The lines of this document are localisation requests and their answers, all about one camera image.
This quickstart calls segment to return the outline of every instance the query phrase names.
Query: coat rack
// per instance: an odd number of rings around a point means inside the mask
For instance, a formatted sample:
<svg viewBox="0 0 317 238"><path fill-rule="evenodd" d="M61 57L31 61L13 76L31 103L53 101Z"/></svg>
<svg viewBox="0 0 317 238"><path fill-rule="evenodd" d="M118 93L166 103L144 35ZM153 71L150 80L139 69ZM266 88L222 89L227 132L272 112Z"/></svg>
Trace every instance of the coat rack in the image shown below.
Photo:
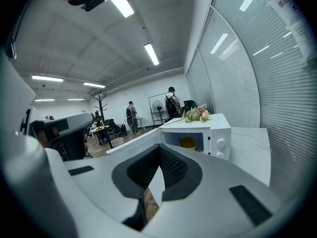
<svg viewBox="0 0 317 238"><path fill-rule="evenodd" d="M98 94L98 98L96 98L95 96L93 96L93 97L98 101L98 103L99 103L99 107L96 107L96 106L94 106L94 107L97 108L97 109L99 109L99 111L100 111L100 113L101 113L101 118L103 119L103 123L104 123L104 127L105 127L106 139L107 139L107 141L109 142L110 148L112 149L113 147L112 147L112 144L111 144L111 141L110 141L110 138L109 138L109 134L108 134L107 127L106 127L106 125L105 125L105 117L104 117L104 111L107 110L107 109L104 109L104 107L105 107L106 105L108 105L108 103L105 104L104 106L102 105L102 101L103 101L103 99L104 99L105 96L103 96L102 98L100 98L100 94Z"/></svg>

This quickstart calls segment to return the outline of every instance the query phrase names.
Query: wooden floor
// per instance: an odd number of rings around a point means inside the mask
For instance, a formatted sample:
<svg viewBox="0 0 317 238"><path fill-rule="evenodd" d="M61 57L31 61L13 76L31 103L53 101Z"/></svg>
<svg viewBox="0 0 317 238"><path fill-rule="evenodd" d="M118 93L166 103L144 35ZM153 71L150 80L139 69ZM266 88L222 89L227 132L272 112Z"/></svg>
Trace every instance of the wooden floor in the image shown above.
<svg viewBox="0 0 317 238"><path fill-rule="evenodd" d="M124 143L137 138L149 131L151 131L153 128L152 127L148 127L145 128L145 130L143 130L142 128L139 128L139 135L131 135L129 131L127 131L127 134L123 134L120 137L123 137L124 139ZM88 143L88 151L89 153L95 158L95 157L101 157L101 156L106 156L106 151L110 150L110 145L108 143L102 142L102 145L99 145L98 139L97 139L97 135L96 133L94 133L94 137L92 136L87 138L87 143ZM110 140L115 139L114 135L110 135Z"/></svg>

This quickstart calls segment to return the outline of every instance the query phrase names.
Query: standing fan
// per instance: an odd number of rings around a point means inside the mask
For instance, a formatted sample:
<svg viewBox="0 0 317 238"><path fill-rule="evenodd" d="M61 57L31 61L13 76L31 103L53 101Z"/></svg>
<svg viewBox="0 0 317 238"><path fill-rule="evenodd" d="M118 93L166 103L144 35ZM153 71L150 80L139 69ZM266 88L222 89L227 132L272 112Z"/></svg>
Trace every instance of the standing fan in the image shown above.
<svg viewBox="0 0 317 238"><path fill-rule="evenodd" d="M162 102L156 100L156 101L153 102L152 107L153 107L153 113L157 117L160 117L160 120L161 120L161 122L163 124L162 114L164 112L164 106L163 106Z"/></svg>

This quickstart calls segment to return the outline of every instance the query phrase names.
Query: ceiling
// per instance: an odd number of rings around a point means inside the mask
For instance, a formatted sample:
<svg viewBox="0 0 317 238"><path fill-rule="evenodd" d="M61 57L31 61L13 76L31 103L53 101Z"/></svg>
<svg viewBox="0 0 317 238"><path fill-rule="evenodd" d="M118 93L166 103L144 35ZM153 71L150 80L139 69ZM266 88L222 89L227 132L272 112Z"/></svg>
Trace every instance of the ceiling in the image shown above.
<svg viewBox="0 0 317 238"><path fill-rule="evenodd" d="M125 18L111 0L85 12L61 0L33 0L16 39L11 60L36 98L88 99L97 89L118 89L156 74L182 71L191 28L193 0L128 0ZM154 66L144 44L160 62ZM32 74L64 78L62 83L31 79Z"/></svg>

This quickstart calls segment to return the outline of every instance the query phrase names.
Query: white wall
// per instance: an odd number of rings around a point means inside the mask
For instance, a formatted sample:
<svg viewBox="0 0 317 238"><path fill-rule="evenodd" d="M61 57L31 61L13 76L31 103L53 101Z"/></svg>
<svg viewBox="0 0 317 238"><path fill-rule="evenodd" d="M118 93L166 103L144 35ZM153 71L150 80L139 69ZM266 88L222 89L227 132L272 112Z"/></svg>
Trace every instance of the white wall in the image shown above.
<svg viewBox="0 0 317 238"><path fill-rule="evenodd" d="M114 119L116 124L124 123L126 119L126 108L129 105L129 101L132 101L138 115L142 117L143 125L151 126L153 125L153 121L148 98L153 95L168 92L170 86L175 88L175 93L179 95L181 102L191 99L184 74L159 78L108 94L103 100L103 105L108 104L106 106L107 110L104 111L104 117L105 119ZM89 100L89 106L90 112L95 113L97 109L94 108L94 106L98 107L99 104L94 98L91 98Z"/></svg>
<svg viewBox="0 0 317 238"><path fill-rule="evenodd" d="M189 43L185 58L185 74L189 68L190 62L194 56L199 37L203 31L203 27L209 12L211 0L194 0L194 10L191 31L189 36Z"/></svg>
<svg viewBox="0 0 317 238"><path fill-rule="evenodd" d="M55 119L60 119L76 114L80 114L82 110L90 111L88 102L36 102L32 103L43 119L45 116L53 116Z"/></svg>

